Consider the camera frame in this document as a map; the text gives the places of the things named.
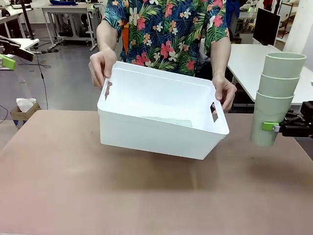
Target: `white plastic bin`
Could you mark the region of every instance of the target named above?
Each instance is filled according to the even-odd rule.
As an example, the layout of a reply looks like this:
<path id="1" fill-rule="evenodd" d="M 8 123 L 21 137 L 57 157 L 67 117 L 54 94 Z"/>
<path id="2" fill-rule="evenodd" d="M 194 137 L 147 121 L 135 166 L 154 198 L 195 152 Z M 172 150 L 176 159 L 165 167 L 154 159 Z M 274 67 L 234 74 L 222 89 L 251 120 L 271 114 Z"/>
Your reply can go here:
<path id="1" fill-rule="evenodd" d="M 202 160 L 229 133 L 209 80 L 117 62 L 110 81 L 98 101 L 102 144 Z"/>

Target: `hand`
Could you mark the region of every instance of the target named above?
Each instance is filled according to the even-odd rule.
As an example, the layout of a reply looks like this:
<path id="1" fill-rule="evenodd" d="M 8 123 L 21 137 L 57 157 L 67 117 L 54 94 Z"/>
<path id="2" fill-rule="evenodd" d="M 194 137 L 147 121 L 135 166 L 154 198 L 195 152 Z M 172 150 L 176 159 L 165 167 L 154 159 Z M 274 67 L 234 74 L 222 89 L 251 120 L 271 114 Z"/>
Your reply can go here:
<path id="1" fill-rule="evenodd" d="M 231 82 L 229 82 L 224 75 L 221 74 L 215 75 L 212 79 L 212 82 L 216 88 L 215 97 L 223 104 L 223 110 L 230 110 L 237 88 Z"/>
<path id="2" fill-rule="evenodd" d="M 100 89 L 103 88 L 105 79 L 111 77 L 112 67 L 115 64 L 116 59 L 115 52 L 109 47 L 105 47 L 103 50 L 90 57 L 89 69 L 94 86 L 97 86 Z M 111 85 L 112 83 L 109 82 L 106 94 L 109 94 L 109 88 Z"/>

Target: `stacked cup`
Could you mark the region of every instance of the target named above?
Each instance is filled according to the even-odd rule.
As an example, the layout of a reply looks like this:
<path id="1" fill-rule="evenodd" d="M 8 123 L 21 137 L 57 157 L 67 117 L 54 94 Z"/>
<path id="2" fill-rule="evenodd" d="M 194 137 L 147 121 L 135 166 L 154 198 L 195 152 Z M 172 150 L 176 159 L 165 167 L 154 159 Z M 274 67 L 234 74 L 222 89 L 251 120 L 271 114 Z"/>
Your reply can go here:
<path id="1" fill-rule="evenodd" d="M 306 56 L 275 52 L 266 55 L 256 94 L 250 139 L 259 146 L 273 145 L 277 132 L 262 130 L 263 122 L 282 122 L 291 106 Z"/>

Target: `hawaiian shirt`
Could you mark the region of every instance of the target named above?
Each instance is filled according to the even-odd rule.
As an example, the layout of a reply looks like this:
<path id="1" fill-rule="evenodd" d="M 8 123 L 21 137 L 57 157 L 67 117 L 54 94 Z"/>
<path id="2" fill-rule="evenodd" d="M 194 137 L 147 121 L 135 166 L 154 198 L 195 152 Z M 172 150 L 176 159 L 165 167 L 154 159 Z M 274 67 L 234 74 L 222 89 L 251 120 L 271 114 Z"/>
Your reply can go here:
<path id="1" fill-rule="evenodd" d="M 126 62 L 194 75 L 199 42 L 206 51 L 229 36 L 226 0 L 108 0 L 106 20 L 121 36 L 129 23 Z"/>

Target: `tissue box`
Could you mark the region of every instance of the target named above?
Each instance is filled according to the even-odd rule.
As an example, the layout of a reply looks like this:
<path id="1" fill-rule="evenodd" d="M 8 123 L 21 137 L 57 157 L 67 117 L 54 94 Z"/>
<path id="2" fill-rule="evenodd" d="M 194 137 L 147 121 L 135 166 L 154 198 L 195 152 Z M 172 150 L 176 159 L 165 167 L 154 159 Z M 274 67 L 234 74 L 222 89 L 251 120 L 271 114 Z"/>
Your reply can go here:
<path id="1" fill-rule="evenodd" d="M 11 110 L 10 114 L 15 126 L 21 128 L 37 110 L 41 110 L 38 102 L 36 102 L 26 113 L 22 113 L 19 107 L 16 106 Z"/>

